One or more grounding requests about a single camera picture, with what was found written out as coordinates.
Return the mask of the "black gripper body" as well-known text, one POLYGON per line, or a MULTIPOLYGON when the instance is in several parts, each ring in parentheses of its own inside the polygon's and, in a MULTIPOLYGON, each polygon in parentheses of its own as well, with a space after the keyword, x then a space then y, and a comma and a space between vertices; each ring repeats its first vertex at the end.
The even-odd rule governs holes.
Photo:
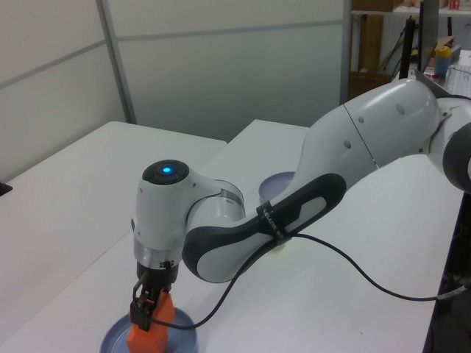
POLYGON ((137 287, 143 287, 144 290, 155 290, 156 292, 169 292, 172 285, 176 282, 179 266, 172 265, 165 261, 161 268, 148 268, 137 263, 136 274, 138 276, 137 287))

